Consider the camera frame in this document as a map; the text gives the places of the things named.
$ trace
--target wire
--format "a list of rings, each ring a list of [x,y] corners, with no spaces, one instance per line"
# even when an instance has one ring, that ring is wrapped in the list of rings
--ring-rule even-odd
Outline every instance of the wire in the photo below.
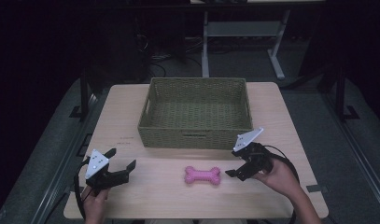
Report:
[[[85,202],[85,200],[87,200],[88,196],[90,196],[90,194],[91,194],[92,191],[93,191],[93,189],[91,189],[91,190],[88,192],[87,196],[85,196],[85,198],[82,200],[83,203]]]
[[[198,40],[198,42],[191,46],[188,46],[186,53],[191,53],[194,50],[200,49],[204,43],[204,40],[201,37],[194,37],[193,39]]]
[[[198,61],[196,61],[195,59],[193,58],[190,58],[190,57],[186,57],[187,59],[190,59],[191,61],[197,63],[201,68],[202,68],[202,65],[200,63],[198,63]]]
[[[163,71],[163,77],[166,77],[166,69],[164,69],[164,67],[162,67],[162,66],[160,66],[159,64],[156,64],[156,63],[150,63],[149,65],[154,65],[154,66],[160,67],[162,69],[162,71]]]
[[[137,37],[140,37],[139,40],[141,41],[141,38],[144,38],[145,39],[145,46],[142,47],[142,49],[140,49],[141,51],[145,50],[147,47],[148,47],[148,39],[145,35],[137,35]]]
[[[279,148],[277,147],[273,147],[273,146],[265,146],[265,147],[271,147],[271,148],[274,148],[276,149],[277,151],[279,151],[286,159],[288,158]]]
[[[88,164],[90,162],[90,157],[88,157],[85,161],[83,161],[79,167],[77,168],[76,175],[74,176],[74,192],[76,193],[76,200],[79,212],[81,213],[82,217],[85,219],[85,210],[84,210],[84,204],[81,200],[81,193],[79,192],[79,172],[81,171],[82,166]]]
[[[228,43],[225,38],[216,39],[216,41],[210,43],[209,53],[210,54],[227,54],[227,53],[230,53],[230,52],[234,51],[234,47],[233,47],[234,44],[236,44],[238,46],[238,48],[240,47],[240,45],[237,43],[234,43],[234,42],[233,42],[233,44]],[[221,50],[213,50],[213,47],[217,47],[218,49],[221,49]]]
[[[164,55],[154,55],[154,56],[151,56],[151,59],[153,60],[158,60],[157,62],[155,63],[160,63],[161,61],[164,61],[166,59],[171,59],[173,58],[171,54],[164,54]]]
[[[151,71],[150,69],[148,69],[148,74],[151,76],[151,77],[155,77],[155,73],[153,71]]]
[[[330,220],[332,223],[334,223],[334,224],[338,224],[338,222],[336,222],[336,221],[334,220],[334,218],[332,218],[332,216],[328,215],[327,217],[329,218],[329,220]]]

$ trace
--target white metal frame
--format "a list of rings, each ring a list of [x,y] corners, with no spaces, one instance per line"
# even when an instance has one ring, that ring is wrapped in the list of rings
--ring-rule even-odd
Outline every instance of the white metal frame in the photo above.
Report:
[[[285,79],[285,75],[277,60],[277,52],[286,25],[289,19],[290,10],[286,10],[281,21],[209,21],[207,11],[204,13],[204,50],[202,52],[202,77],[210,77],[209,60],[207,57],[207,38],[209,36],[275,36],[276,41],[268,55],[271,60],[276,77]]]

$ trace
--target table top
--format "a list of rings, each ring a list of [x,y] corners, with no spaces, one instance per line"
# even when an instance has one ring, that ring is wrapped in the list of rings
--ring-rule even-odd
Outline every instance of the table top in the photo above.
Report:
[[[117,85],[110,89],[97,122],[87,155],[96,148],[102,153],[115,147],[109,171],[124,170],[137,160],[129,183],[111,189],[106,217],[146,218],[274,218],[290,217],[289,200],[255,179],[245,182],[227,176],[224,171],[244,164],[230,150],[143,147],[137,124],[145,103],[148,84]],[[247,83],[253,127],[264,132],[255,142],[281,149],[296,167],[301,185],[320,217],[329,213],[320,191],[309,193],[306,186],[317,181],[303,151],[300,138],[274,83]],[[221,169],[221,183],[213,186],[197,181],[184,182],[185,167],[197,170]],[[86,166],[80,172],[85,186]],[[64,209],[67,218],[81,218],[72,193]]]

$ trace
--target cable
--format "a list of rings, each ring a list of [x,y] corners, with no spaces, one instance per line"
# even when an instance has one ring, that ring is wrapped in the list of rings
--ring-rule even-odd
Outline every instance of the cable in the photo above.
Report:
[[[327,217],[329,218],[329,220],[330,220],[333,224],[338,224],[338,222],[336,222],[336,221],[334,220],[334,218],[332,218],[332,216],[328,215]]]
[[[154,63],[160,63],[161,61],[164,61],[166,59],[172,59],[172,55],[171,54],[164,54],[164,55],[154,55],[154,56],[151,56],[151,59],[153,60],[158,60],[157,62],[154,62]]]
[[[166,69],[164,69],[164,67],[160,66],[159,64],[156,64],[156,63],[150,63],[149,65],[154,65],[154,66],[157,66],[157,67],[160,67],[163,71],[163,77],[166,77]]]
[[[230,53],[230,52],[232,52],[233,51],[233,46],[232,45],[228,45],[228,44],[226,44],[225,46],[228,46],[229,47],[229,49],[228,50],[220,50],[220,51],[217,51],[217,50],[212,50],[212,48],[213,48],[213,45],[212,46],[210,46],[210,50],[208,51],[210,54],[227,54],[227,53]],[[220,44],[219,45],[219,47],[220,48],[223,48],[224,47],[224,45],[223,44]]]
[[[265,146],[265,147],[271,147],[271,148],[274,148],[276,149],[277,151],[279,151],[286,159],[288,158],[279,148],[277,147],[273,147],[273,146]]]
[[[191,61],[197,63],[201,68],[202,68],[202,65],[200,63],[198,63],[198,61],[196,61],[195,59],[193,58],[190,58],[190,57],[186,57],[187,59],[190,59]]]
[[[147,39],[147,37],[146,37],[145,35],[137,35],[137,37],[139,37],[139,42],[141,42],[141,38],[144,38],[144,39],[145,39],[145,46],[142,47],[142,48],[140,49],[140,51],[144,51],[144,50],[146,50],[146,48],[148,47],[148,39]]]
[[[93,189],[91,189],[91,190],[88,192],[87,196],[85,196],[85,198],[82,200],[83,203],[85,202],[85,200],[87,200],[88,196],[90,196],[90,194],[91,194],[92,191],[93,191]]]
[[[191,53],[196,49],[200,49],[204,43],[204,40],[201,37],[194,37],[193,39],[198,40],[198,42],[194,45],[188,46],[186,49],[186,53]]]
[[[84,210],[84,204],[81,200],[81,193],[79,192],[79,172],[81,171],[81,168],[82,166],[86,165],[86,164],[89,164],[90,162],[90,157],[88,157],[85,161],[83,161],[77,171],[76,171],[76,175],[74,176],[74,192],[76,193],[76,200],[77,200],[77,205],[78,205],[78,209],[79,209],[79,212],[81,213],[82,217],[85,219],[85,210]]]
[[[156,77],[155,73],[153,71],[151,71],[150,69],[148,69],[148,74],[150,77]]]

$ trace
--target desk leg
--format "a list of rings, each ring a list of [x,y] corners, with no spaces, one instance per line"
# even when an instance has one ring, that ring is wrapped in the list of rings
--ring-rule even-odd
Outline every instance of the desk leg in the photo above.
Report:
[[[84,121],[89,112],[88,106],[88,82],[85,72],[82,72],[81,78],[79,79],[81,88],[81,106],[75,106],[70,114],[69,118],[79,118],[79,121]]]
[[[207,58],[207,11],[204,13],[204,51],[202,52],[202,77],[209,76],[209,59]]]
[[[277,52],[279,51],[280,43],[282,42],[283,34],[285,33],[286,25],[289,19],[289,10],[285,11],[282,21],[280,22],[279,30],[276,36],[276,42],[271,49],[268,49],[268,55],[271,60],[272,66],[274,67],[274,72],[276,73],[277,79],[285,79],[280,63],[276,58]]]

